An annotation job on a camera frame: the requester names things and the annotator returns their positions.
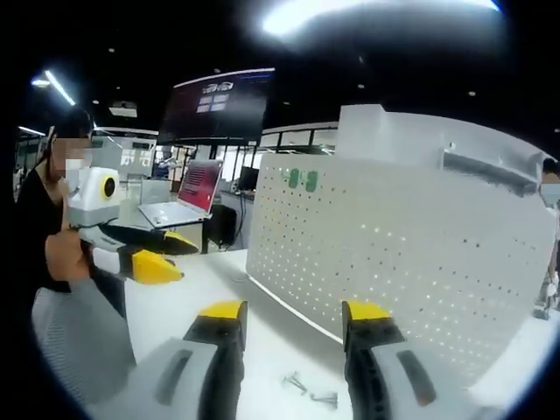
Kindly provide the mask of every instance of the white table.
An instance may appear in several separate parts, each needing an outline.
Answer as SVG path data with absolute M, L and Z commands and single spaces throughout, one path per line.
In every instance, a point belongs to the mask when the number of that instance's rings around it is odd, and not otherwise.
M 231 267 L 230 276 L 212 269 L 212 258 Z M 146 286 L 125 283 L 129 334 L 137 362 L 170 337 L 183 338 L 198 313 L 223 300 L 248 301 L 245 378 L 237 417 L 243 419 L 352 418 L 344 379 L 342 346 L 307 325 L 247 279 L 247 251 L 189 255 L 175 259 L 183 280 Z M 313 402 L 282 379 L 299 371 L 301 382 L 317 394 L 339 393 L 333 411 Z
M 213 269 L 215 263 L 229 267 Z M 146 286 L 125 283 L 129 334 L 136 361 L 170 337 L 182 338 L 198 313 L 223 300 L 248 301 L 248 337 L 244 355 L 238 418 L 352 418 L 344 379 L 342 345 L 283 308 L 245 273 L 247 251 L 189 255 L 175 259 L 183 280 Z M 506 408 L 530 385 L 546 360 L 560 326 L 560 314 L 551 321 L 528 316 L 504 354 L 470 388 L 480 405 Z M 310 392 L 339 393 L 339 409 L 330 411 L 298 389 L 281 381 L 294 371 Z

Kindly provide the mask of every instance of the laptop screen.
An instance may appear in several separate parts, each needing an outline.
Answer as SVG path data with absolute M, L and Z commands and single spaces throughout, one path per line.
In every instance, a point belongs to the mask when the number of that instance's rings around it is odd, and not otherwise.
M 209 213 L 222 165 L 221 160 L 191 160 L 183 177 L 178 199 Z

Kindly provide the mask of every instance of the hand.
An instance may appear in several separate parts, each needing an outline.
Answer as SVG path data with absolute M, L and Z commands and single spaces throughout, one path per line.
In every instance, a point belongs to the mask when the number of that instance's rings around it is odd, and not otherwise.
M 46 267 L 52 279 L 75 282 L 89 277 L 88 261 L 81 251 L 78 232 L 62 230 L 46 238 Z

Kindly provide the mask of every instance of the white pegboard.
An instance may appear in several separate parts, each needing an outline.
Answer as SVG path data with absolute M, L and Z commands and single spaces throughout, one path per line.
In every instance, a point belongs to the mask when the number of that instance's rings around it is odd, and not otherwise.
M 456 173 L 267 155 L 247 271 L 339 337 L 341 300 L 376 302 L 469 385 L 532 310 L 554 223 L 538 196 Z

